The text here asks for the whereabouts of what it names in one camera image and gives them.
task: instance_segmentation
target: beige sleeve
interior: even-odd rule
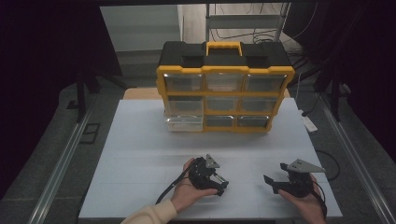
[[[121,224],[165,224],[177,216],[176,208],[168,199],[147,206],[125,218]]]

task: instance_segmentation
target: white wall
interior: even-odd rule
[[[162,49],[180,40],[177,6],[101,7],[115,51]]]

